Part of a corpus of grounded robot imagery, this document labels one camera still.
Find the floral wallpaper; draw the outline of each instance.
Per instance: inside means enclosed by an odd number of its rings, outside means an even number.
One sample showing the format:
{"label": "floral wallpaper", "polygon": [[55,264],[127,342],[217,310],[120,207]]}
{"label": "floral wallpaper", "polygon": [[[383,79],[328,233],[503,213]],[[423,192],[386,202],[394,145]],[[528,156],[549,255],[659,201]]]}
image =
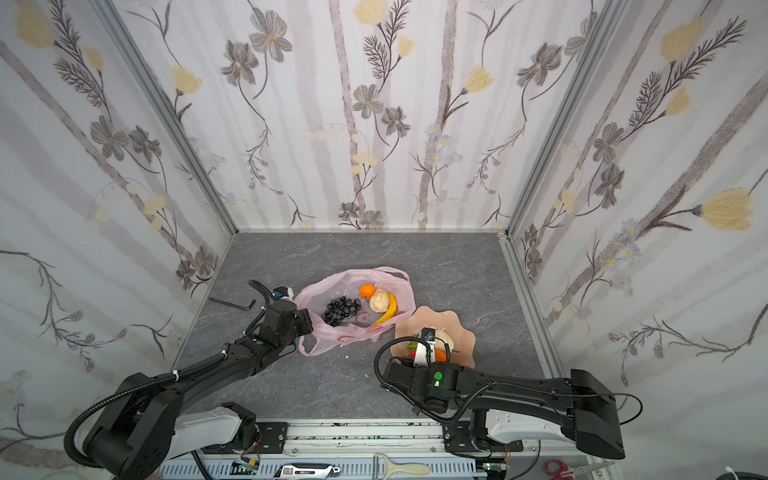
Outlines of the floral wallpaper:
{"label": "floral wallpaper", "polygon": [[765,470],[767,25],[631,2],[513,234],[565,368],[644,401],[626,478]]}
{"label": "floral wallpaper", "polygon": [[0,469],[101,477],[64,430],[170,368],[230,235],[87,2],[0,11]]}
{"label": "floral wallpaper", "polygon": [[502,229],[601,1],[116,0],[239,228]]}

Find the floor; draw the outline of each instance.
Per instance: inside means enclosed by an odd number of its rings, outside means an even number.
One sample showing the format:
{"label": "floor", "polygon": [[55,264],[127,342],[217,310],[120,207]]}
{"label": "floor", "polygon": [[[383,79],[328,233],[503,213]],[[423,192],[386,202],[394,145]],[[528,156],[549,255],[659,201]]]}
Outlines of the floor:
{"label": "floor", "polygon": [[[247,305],[242,312],[207,302],[182,351],[180,366],[204,359],[239,338],[261,295],[247,285],[302,288],[350,268],[393,266],[411,277],[416,305],[453,310],[477,337],[475,368],[492,375],[542,375],[531,335],[495,233],[239,233],[211,296]],[[188,412],[234,401],[262,419],[411,417],[408,404],[379,387],[365,341],[319,356],[292,353],[260,374],[232,383]]]}

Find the allen wrench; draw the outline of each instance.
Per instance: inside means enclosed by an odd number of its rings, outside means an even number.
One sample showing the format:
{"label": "allen wrench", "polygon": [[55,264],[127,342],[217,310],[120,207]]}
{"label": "allen wrench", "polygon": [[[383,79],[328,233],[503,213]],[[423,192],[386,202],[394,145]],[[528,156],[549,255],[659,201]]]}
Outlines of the allen wrench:
{"label": "allen wrench", "polygon": [[224,300],[219,300],[218,298],[213,298],[212,296],[209,296],[208,300],[210,300],[211,302],[221,303],[222,305],[231,306],[232,308],[236,308],[238,310],[243,310],[243,311],[250,310],[250,308],[254,305],[254,303],[256,303],[256,299],[253,299],[250,301],[249,306],[242,306],[242,305],[237,305],[231,302],[225,302]]}

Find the scissors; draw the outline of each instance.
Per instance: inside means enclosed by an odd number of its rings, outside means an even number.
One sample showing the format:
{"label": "scissors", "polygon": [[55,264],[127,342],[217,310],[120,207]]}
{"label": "scissors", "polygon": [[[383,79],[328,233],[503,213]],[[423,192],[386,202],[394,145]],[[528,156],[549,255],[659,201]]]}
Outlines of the scissors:
{"label": "scissors", "polygon": [[574,480],[574,478],[579,475],[599,470],[613,464],[614,462],[602,462],[584,465],[583,467],[570,468],[560,460],[550,460],[544,465],[544,470],[546,470],[549,475],[552,475],[554,480]]}

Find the pink plastic bag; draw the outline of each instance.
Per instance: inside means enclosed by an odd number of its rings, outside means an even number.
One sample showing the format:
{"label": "pink plastic bag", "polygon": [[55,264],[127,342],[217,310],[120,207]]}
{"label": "pink plastic bag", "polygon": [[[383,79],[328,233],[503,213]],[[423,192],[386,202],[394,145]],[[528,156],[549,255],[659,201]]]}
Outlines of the pink plastic bag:
{"label": "pink plastic bag", "polygon": [[[400,273],[405,279],[392,275]],[[373,312],[365,299],[362,300],[362,312],[355,318],[345,320],[345,324],[331,326],[323,322],[320,315],[325,311],[331,299],[342,295],[347,298],[360,298],[359,288],[366,283],[372,283],[377,289],[383,289],[395,295],[397,300],[397,315],[379,325],[373,325],[382,315]],[[382,333],[391,329],[401,320],[410,317],[416,310],[413,289],[408,274],[390,266],[379,266],[368,270],[347,270],[336,273],[304,288],[293,300],[300,309],[310,312],[312,335],[317,339],[312,351],[307,353],[304,348],[304,338],[299,341],[299,351],[306,356],[325,353],[337,345],[359,342],[371,339],[374,342]]]}

